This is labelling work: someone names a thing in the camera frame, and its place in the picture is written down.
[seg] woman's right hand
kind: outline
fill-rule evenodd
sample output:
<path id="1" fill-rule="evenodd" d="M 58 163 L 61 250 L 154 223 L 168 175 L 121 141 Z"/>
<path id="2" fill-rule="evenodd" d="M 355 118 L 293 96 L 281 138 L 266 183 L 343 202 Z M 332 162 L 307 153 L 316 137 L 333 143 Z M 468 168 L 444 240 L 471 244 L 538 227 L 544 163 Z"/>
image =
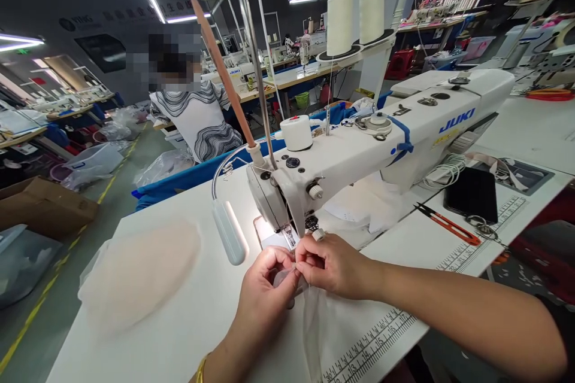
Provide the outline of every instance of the woman's right hand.
<path id="1" fill-rule="evenodd" d="M 316 287 L 348 299 L 371 299 L 377 262 L 339 236 L 328 233 L 319 242 L 306 235 L 295 249 L 298 270 Z"/>

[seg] gold bracelet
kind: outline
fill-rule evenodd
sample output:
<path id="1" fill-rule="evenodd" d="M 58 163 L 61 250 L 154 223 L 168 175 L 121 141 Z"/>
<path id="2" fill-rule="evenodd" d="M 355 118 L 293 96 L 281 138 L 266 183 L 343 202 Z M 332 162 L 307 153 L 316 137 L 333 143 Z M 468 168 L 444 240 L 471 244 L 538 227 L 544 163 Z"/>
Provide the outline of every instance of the gold bracelet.
<path id="1" fill-rule="evenodd" d="M 209 353 L 204 356 L 202 361 L 199 363 L 198 371 L 196 371 L 196 383 L 204 383 L 204 366 L 205 360 L 208 359 Z"/>

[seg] blue tape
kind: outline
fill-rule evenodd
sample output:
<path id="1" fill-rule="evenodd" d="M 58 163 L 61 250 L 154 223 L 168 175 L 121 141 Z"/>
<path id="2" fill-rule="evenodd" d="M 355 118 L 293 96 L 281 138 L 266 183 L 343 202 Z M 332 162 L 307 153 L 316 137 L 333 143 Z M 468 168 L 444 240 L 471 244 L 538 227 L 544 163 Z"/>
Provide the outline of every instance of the blue tape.
<path id="1" fill-rule="evenodd" d="M 401 121 L 399 121 L 397 118 L 389 116 L 388 117 L 391 122 L 393 124 L 395 124 L 396 126 L 398 126 L 401 130 L 403 130 L 403 133 L 405 135 L 405 142 L 403 142 L 402 144 L 398 144 L 397 145 L 397 149 L 400 151 L 400 153 L 395 156 L 394 161 L 391 162 L 390 164 L 388 164 L 388 166 L 393 165 L 395 162 L 401 160 L 407 153 L 412 153 L 413 152 L 413 144 L 411 143 L 411 141 L 409 140 L 409 127 L 407 127 L 405 124 L 403 124 Z"/>

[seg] green bucket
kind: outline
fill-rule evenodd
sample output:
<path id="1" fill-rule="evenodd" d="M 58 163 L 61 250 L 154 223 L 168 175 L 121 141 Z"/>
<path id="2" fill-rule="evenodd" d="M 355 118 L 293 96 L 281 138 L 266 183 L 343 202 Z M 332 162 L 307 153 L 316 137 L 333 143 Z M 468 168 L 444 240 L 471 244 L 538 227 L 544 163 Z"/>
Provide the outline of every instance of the green bucket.
<path id="1" fill-rule="evenodd" d="M 295 96 L 295 103 L 299 109 L 307 108 L 310 103 L 309 92 L 301 93 L 300 95 Z"/>

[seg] black smartphone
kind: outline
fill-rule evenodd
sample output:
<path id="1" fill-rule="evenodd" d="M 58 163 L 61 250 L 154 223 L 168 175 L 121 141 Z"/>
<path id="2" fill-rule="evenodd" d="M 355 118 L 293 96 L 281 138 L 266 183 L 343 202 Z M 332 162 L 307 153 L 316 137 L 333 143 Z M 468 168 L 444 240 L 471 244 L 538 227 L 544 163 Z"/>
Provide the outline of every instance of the black smartphone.
<path id="1" fill-rule="evenodd" d="M 465 168 L 459 179 L 446 187 L 443 206 L 463 216 L 479 215 L 488 224 L 497 223 L 495 176 L 479 169 Z"/>

